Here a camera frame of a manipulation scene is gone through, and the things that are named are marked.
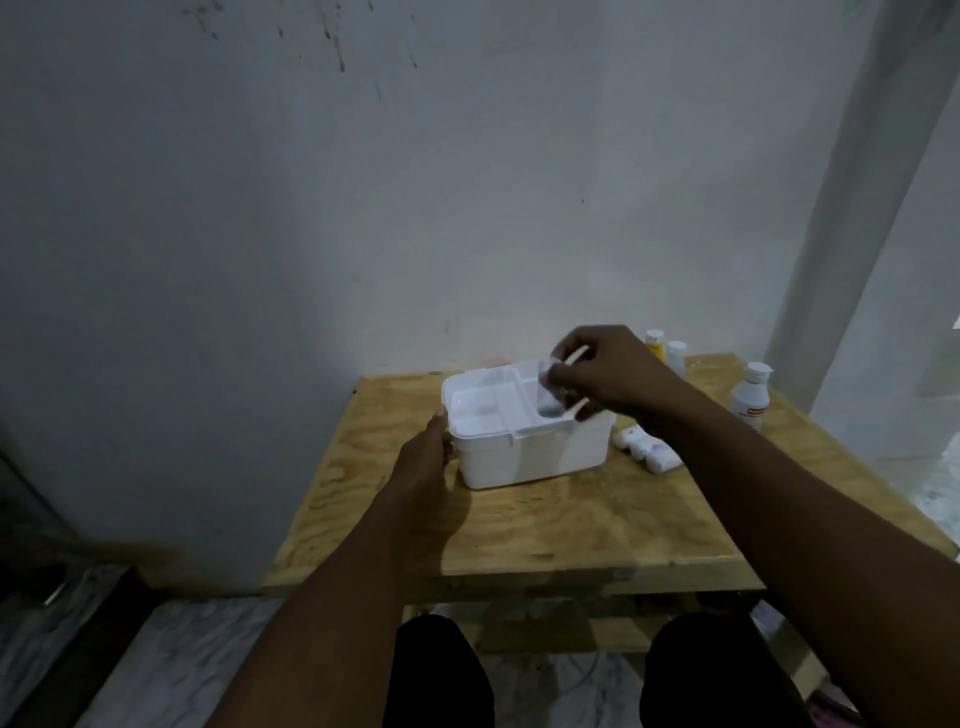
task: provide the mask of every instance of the person's left hand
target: person's left hand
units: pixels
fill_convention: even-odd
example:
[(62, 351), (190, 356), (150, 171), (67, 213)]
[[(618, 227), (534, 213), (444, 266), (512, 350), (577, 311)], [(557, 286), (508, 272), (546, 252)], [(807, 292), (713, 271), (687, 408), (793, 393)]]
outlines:
[(435, 507), (446, 490), (444, 466), (452, 454), (453, 444), (446, 431), (446, 409), (441, 407), (423, 432), (400, 448), (384, 492), (415, 507)]

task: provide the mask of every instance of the yellow bottle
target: yellow bottle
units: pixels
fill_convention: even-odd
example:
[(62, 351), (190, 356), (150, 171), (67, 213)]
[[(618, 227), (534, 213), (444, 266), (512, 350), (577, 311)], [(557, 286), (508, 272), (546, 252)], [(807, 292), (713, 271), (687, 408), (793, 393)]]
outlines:
[(648, 328), (646, 336), (643, 337), (643, 343), (647, 349), (657, 355), (657, 359), (663, 361), (663, 332), (658, 328)]

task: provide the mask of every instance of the black pants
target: black pants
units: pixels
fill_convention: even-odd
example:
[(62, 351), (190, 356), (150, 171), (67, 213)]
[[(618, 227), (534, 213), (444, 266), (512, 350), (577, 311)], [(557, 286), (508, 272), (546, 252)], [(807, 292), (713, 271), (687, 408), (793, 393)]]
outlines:
[[(811, 728), (800, 694), (754, 627), (700, 613), (670, 621), (646, 657), (644, 728)], [(493, 728), (493, 690), (469, 643), (445, 617), (396, 630), (384, 726)]]

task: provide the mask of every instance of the hand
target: hand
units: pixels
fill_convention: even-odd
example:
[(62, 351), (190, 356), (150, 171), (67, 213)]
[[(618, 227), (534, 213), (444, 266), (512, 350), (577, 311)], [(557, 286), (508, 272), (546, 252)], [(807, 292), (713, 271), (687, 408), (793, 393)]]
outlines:
[(554, 364), (547, 376), (550, 384), (567, 390), (567, 407), (588, 399), (578, 420), (604, 409), (632, 417), (663, 414), (690, 389), (625, 326), (577, 327), (553, 355), (565, 360), (583, 346), (588, 348), (579, 359), (569, 366)]
[(423, 432), (408, 440), (394, 463), (384, 493), (415, 507), (435, 507), (444, 496), (444, 466), (453, 454), (446, 431), (446, 409), (430, 418)]

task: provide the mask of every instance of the person's right arm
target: person's right arm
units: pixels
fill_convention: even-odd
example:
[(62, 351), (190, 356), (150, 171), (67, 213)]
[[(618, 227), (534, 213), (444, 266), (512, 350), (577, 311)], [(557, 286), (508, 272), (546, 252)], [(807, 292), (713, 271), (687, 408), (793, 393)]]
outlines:
[(960, 566), (842, 495), (660, 362), (626, 327), (580, 327), (552, 384), (635, 417), (871, 725), (960, 724)]

